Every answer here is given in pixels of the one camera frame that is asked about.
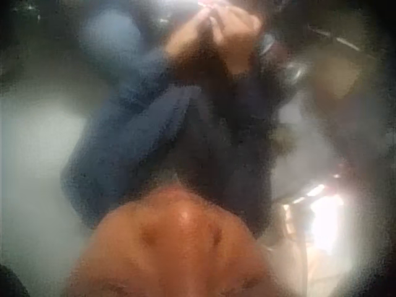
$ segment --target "dark clothing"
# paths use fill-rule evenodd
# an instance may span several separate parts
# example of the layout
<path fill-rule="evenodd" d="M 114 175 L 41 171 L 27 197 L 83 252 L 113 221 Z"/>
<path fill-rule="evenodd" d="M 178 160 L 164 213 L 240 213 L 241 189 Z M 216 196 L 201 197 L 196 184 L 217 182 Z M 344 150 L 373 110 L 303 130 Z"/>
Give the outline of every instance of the dark clothing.
<path fill-rule="evenodd" d="M 141 192 L 153 169 L 174 154 L 179 179 L 234 212 L 252 231 L 264 225 L 270 203 L 269 100 L 253 75 L 230 84 L 226 116 L 197 86 L 172 84 L 160 49 L 90 120 L 63 173 L 64 190 L 85 223 Z"/>

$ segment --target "hand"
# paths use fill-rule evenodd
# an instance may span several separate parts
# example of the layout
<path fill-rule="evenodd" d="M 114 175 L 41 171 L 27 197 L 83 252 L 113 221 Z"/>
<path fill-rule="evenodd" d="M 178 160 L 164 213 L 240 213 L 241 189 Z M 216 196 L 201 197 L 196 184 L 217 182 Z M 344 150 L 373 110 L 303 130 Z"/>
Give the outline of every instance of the hand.
<path fill-rule="evenodd" d="M 210 18 L 210 22 L 220 56 L 231 74 L 247 72 L 262 21 L 235 6 L 215 6 L 215 10 L 222 24 L 214 17 Z"/>
<path fill-rule="evenodd" d="M 199 45 L 200 28 L 209 14 L 209 8 L 202 9 L 172 34 L 165 46 L 165 52 L 173 62 L 183 61 L 194 54 Z"/>

